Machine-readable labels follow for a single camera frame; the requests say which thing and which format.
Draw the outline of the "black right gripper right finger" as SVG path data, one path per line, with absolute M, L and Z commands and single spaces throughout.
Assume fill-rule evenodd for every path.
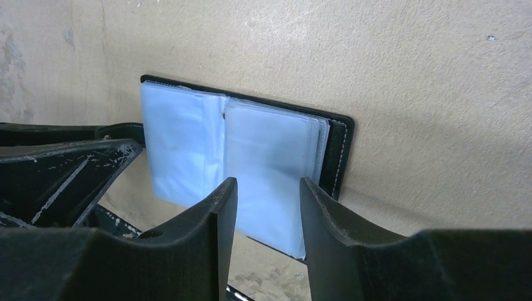
M 313 300 L 530 300 L 531 231 L 428 229 L 402 236 L 300 181 Z

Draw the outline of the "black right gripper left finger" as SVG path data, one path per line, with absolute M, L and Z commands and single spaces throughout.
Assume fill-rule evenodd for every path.
M 137 238 L 97 228 L 3 228 L 2 300 L 224 300 L 238 185 Z

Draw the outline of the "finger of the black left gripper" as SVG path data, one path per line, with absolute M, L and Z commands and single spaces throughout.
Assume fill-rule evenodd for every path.
M 32 125 L 1 122 L 1 147 L 94 140 L 99 126 Z
M 133 139 L 2 146 L 2 224 L 82 224 L 142 150 Z

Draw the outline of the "black leather card holder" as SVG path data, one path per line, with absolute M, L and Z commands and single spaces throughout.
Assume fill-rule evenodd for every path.
M 154 75 L 141 76 L 141 111 L 142 123 L 96 135 L 146 149 L 155 196 L 188 208 L 234 177 L 237 231 L 305 259 L 299 183 L 339 197 L 352 117 Z

